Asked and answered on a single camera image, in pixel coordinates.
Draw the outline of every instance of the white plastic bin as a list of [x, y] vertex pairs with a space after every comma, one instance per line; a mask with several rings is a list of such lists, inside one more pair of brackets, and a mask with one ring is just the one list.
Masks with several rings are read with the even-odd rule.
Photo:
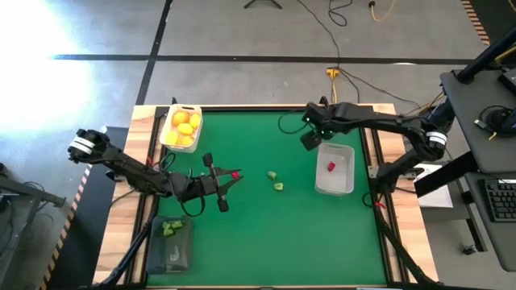
[[[328, 171], [328, 164], [335, 168]], [[318, 193], [342, 196], [355, 187], [355, 150], [340, 144], [321, 143], [318, 146], [315, 190]]]
[[[177, 111], [184, 111], [188, 113], [188, 115], [191, 117], [192, 114], [199, 114], [201, 116], [201, 122], [199, 123], [199, 127], [194, 130], [191, 137], [193, 138], [193, 142], [190, 146], [179, 146], [179, 145], [171, 145], [166, 143], [166, 136], [170, 131], [177, 131], [176, 127], [173, 127], [172, 125], [172, 119], [173, 115]], [[192, 106], [192, 105], [172, 105], [170, 106], [169, 113], [167, 114], [167, 119], [164, 121], [163, 130], [161, 131], [160, 135], [160, 143], [165, 145], [168, 149], [171, 151], [177, 151], [177, 152], [185, 152], [185, 153], [192, 153], [197, 149], [197, 143], [199, 142], [199, 138], [201, 138], [201, 129], [202, 129], [202, 110], [200, 106]]]

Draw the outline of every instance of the green vegetable piece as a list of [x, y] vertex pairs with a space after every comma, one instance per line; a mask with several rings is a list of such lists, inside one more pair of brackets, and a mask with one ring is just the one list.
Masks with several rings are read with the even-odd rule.
[[283, 184], [282, 183], [274, 184], [274, 189], [276, 189], [277, 191], [282, 191], [283, 190]]
[[267, 172], [267, 176], [270, 180], [275, 180], [277, 177], [277, 173], [275, 172]]
[[172, 222], [171, 224], [172, 228], [177, 230], [177, 229], [180, 229], [183, 227], [183, 222], [182, 221], [175, 221], [175, 222]]
[[175, 232], [172, 228], [164, 229], [163, 230], [163, 236], [164, 237], [170, 237], [171, 235], [174, 235]]
[[170, 229], [171, 227], [170, 223], [167, 221], [163, 222], [161, 226], [163, 227], [163, 230]]

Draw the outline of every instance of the concrete floor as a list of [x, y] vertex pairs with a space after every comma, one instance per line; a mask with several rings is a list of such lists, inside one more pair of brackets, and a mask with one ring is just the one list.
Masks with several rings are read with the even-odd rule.
[[[326, 32], [295, 1], [279, 0], [283, 10], [258, 1], [243, 10], [240, 0], [174, 0], [161, 55], [336, 56]], [[399, 1], [383, 23], [372, 21], [366, 1], [343, 10], [347, 27], [327, 17], [327, 2], [304, 0], [332, 32], [341, 56], [473, 58], [481, 45], [460, 1]], [[378, 1], [378, 11], [387, 2]], [[128, 126], [146, 62], [45, 60], [49, 54], [148, 54], [164, 0], [48, 0], [10, 6], [2, 20], [19, 28], [6, 38], [3, 61], [8, 77], [0, 108], [0, 161], [17, 179], [40, 182], [49, 192], [73, 198], [83, 165], [67, 160], [66, 148], [78, 128]], [[20, 20], [17, 14], [26, 15]], [[301, 103], [330, 94], [329, 64], [253, 64], [157, 62], [145, 104], [169, 104], [172, 97], [193, 104]], [[439, 93], [439, 74], [447, 65], [343, 64], [366, 81], [419, 104]], [[361, 101], [393, 102], [398, 112], [413, 106], [357, 82]], [[356, 102], [344, 80], [339, 100]], [[448, 149], [468, 150], [454, 126]], [[47, 207], [32, 230], [4, 286], [34, 288], [64, 223], [64, 214]], [[516, 288], [516, 274], [505, 273], [493, 251], [463, 256], [457, 245], [470, 242], [465, 222], [427, 224], [440, 279], [478, 288]]]

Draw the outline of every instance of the lemon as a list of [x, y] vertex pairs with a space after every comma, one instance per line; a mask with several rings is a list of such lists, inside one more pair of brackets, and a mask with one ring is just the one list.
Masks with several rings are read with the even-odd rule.
[[190, 117], [190, 125], [197, 129], [199, 127], [199, 124], [201, 123], [201, 116], [199, 114], [193, 114], [192, 117]]
[[176, 144], [178, 139], [179, 139], [179, 135], [177, 134], [177, 132], [170, 131], [169, 133], [167, 133], [167, 136], [165, 137], [164, 141], [168, 145], [174, 145], [174, 144]]
[[179, 124], [179, 126], [177, 126], [177, 130], [183, 135], [191, 135], [194, 132], [194, 129], [188, 123]]
[[179, 126], [179, 124], [188, 122], [188, 114], [186, 112], [177, 112], [172, 117], [172, 125]]
[[194, 138], [192, 138], [190, 136], [185, 136], [185, 137], [181, 138], [181, 140], [179, 140], [179, 142], [180, 142], [180, 145], [182, 145], [182, 146], [190, 146], [194, 142]]

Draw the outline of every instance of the green mat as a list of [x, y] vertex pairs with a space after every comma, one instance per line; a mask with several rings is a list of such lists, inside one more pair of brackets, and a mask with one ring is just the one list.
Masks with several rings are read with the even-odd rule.
[[[213, 195], [206, 198], [205, 213], [194, 218], [193, 266], [179, 274], [150, 275], [149, 286], [385, 284], [372, 209], [361, 201], [368, 180], [359, 132], [331, 140], [355, 149], [355, 191], [323, 195], [314, 189], [317, 150], [305, 150], [302, 132], [278, 130], [282, 114], [203, 113], [196, 152], [178, 154], [173, 170], [207, 172], [202, 155], [211, 152], [215, 166], [240, 168], [244, 178], [227, 195], [229, 212], [218, 211]], [[301, 116], [286, 116], [282, 127], [299, 128]], [[267, 171], [277, 172], [283, 192], [273, 189]], [[197, 213], [200, 203], [186, 207]], [[182, 211], [169, 198], [161, 199], [158, 214]]]

